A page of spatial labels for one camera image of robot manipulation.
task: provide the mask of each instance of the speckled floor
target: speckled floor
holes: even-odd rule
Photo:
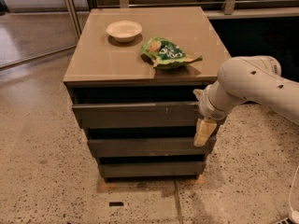
[[[1,16],[0,37],[1,63],[74,42],[63,14]],[[287,216],[299,127],[255,104],[227,118],[198,180],[105,184],[62,82],[72,52],[0,72],[1,224],[264,224]],[[299,178],[292,206],[299,209]]]

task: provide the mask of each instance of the cabinet top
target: cabinet top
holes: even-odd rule
[[[136,21],[142,33],[121,44],[106,33],[115,21]],[[174,70],[156,70],[140,56],[143,42],[159,36],[203,61]],[[230,58],[200,7],[93,9],[86,21],[64,82],[147,83],[196,82],[217,79],[219,66]]]

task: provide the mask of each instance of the drawer unit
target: drawer unit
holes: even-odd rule
[[[142,34],[120,44],[106,28],[136,21]],[[64,76],[78,125],[105,180],[199,176],[221,125],[203,147],[193,139],[200,118],[194,89],[217,79],[230,58],[200,7],[93,9]],[[157,70],[140,56],[143,42],[165,37],[203,61]]]

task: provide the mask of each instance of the chip bag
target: chip bag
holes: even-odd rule
[[[147,55],[153,61],[154,68],[164,70],[178,68],[203,60],[202,56],[196,59],[190,57],[179,46],[161,37],[153,37],[148,42],[145,42],[141,47],[140,53]]]

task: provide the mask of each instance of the white bowl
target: white bowl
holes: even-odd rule
[[[141,33],[142,26],[135,21],[116,21],[111,23],[106,31],[118,42],[127,43]]]

